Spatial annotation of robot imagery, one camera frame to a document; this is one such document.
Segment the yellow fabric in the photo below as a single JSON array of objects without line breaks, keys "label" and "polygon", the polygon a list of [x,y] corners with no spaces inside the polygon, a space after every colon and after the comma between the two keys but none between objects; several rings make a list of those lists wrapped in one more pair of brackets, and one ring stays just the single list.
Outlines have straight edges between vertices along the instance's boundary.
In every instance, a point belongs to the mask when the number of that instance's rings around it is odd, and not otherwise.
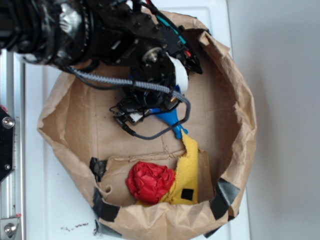
[{"label": "yellow fabric", "polygon": [[[198,143],[182,132],[182,141],[186,153],[178,159],[175,180],[169,190],[159,201],[169,204],[198,203]],[[183,189],[193,190],[192,200],[181,198]]]}]

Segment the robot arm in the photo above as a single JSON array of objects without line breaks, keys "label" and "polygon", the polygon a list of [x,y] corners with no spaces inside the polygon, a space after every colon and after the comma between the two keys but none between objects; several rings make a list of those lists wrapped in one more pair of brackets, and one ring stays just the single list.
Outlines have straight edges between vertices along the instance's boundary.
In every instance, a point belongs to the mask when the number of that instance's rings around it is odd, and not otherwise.
[{"label": "robot arm", "polygon": [[[125,122],[135,122],[134,115],[145,118],[154,108],[169,112],[182,101],[172,94],[178,85],[173,58],[186,71],[202,73],[182,31],[150,0],[132,2],[131,8],[126,0],[0,0],[0,48],[22,54],[28,63],[75,74],[92,87],[83,73],[101,61],[130,67],[132,85],[145,82],[169,88],[168,93],[125,85],[126,97],[112,112],[130,133]],[[150,9],[158,24],[141,11],[142,6]],[[70,67],[88,59],[92,64],[82,72]]]}]

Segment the white surface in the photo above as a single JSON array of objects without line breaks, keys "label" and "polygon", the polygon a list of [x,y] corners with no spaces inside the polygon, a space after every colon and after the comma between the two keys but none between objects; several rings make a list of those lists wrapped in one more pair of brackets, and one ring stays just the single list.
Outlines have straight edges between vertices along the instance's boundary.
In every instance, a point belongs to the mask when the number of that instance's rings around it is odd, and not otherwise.
[{"label": "white surface", "polygon": [[[166,10],[197,16],[210,27],[213,36],[229,46],[227,5],[224,0],[154,1]],[[59,71],[51,67],[26,66],[26,239],[94,240],[118,239],[94,235],[95,216],[71,178],[56,159],[51,147],[36,131],[37,121]],[[246,195],[240,215],[219,229],[210,239],[249,240]]]},{"label": "white surface", "polygon": [[251,239],[319,239],[320,1],[229,0],[228,8],[258,120]]}]

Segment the black label on cloth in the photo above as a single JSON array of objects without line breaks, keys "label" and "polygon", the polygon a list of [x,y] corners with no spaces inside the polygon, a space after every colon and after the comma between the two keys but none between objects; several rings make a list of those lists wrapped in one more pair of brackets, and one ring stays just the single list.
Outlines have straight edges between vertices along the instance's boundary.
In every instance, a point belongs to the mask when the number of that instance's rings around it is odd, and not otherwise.
[{"label": "black label on cloth", "polygon": [[192,201],[193,196],[194,196],[194,190],[193,189],[184,188],[182,190],[182,193],[181,193],[181,198],[182,199],[186,199],[186,200]]}]

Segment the paper bag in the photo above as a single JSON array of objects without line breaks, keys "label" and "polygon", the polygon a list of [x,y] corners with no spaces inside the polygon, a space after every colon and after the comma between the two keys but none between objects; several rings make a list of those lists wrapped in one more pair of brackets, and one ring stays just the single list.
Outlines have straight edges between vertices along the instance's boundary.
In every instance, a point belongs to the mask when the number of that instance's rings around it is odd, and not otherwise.
[{"label": "paper bag", "polygon": [[[159,203],[150,207],[131,204],[126,199],[118,204],[115,199],[108,202],[110,189],[101,188],[89,168],[92,157],[107,160],[170,156],[184,149],[173,131],[152,141],[134,138],[123,131],[109,112],[123,96],[121,90],[96,90],[75,76],[62,73],[38,123],[39,132],[99,216],[104,230],[124,239],[187,240],[201,234],[210,236],[238,215],[256,149],[254,99],[228,54],[229,49],[213,39],[196,18],[166,15],[177,26],[184,26],[185,36],[203,69],[201,75],[189,74],[185,96],[191,102],[191,116],[183,126],[207,152],[211,183],[204,180],[199,188],[214,193],[212,199],[195,205]],[[101,64],[93,73],[127,78],[129,69]],[[178,115],[182,118],[184,106],[180,105]],[[134,131],[151,136],[166,127],[150,116]]]}]

